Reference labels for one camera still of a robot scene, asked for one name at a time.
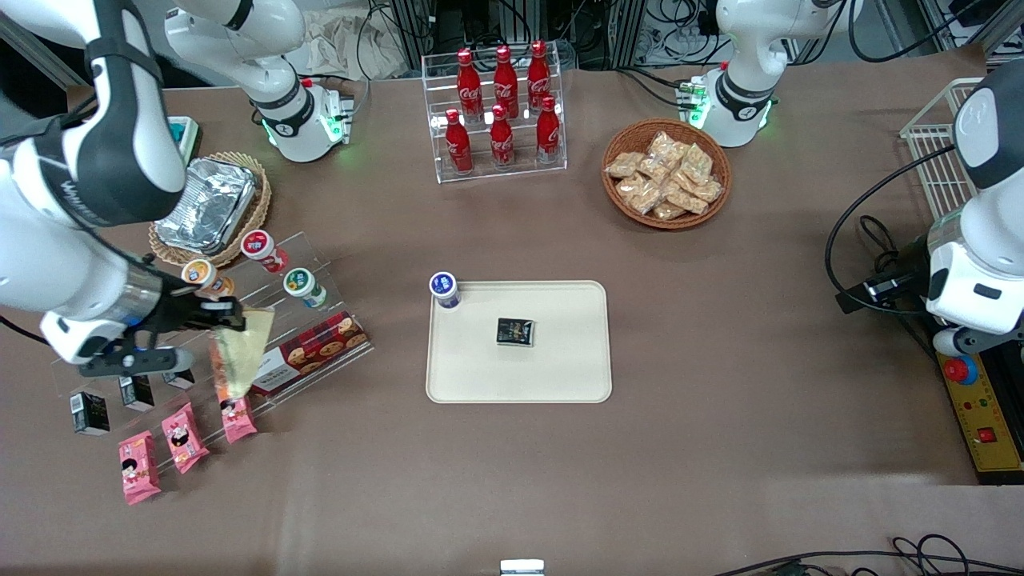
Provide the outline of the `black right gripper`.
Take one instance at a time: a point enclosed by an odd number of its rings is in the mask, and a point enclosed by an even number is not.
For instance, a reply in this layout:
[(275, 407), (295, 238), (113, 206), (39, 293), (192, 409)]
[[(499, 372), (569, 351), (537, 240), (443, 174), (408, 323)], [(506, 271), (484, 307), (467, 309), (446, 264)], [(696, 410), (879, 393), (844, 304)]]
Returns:
[(194, 293), (174, 295), (164, 290), (142, 321), (142, 330), (162, 334), (198, 330), (246, 330), (244, 306), (236, 298), (199, 298)]

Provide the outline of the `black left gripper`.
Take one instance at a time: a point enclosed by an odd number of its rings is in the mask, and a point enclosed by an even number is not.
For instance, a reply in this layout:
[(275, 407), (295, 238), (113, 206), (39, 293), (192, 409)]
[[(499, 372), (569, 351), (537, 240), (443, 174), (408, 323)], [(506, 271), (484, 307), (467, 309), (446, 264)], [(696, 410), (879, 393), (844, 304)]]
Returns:
[(843, 314), (874, 305), (884, 298), (884, 307), (900, 311), (925, 311), (926, 292), (931, 278), (928, 254), (885, 254), (884, 272), (866, 279), (866, 290), (840, 291), (835, 302)]

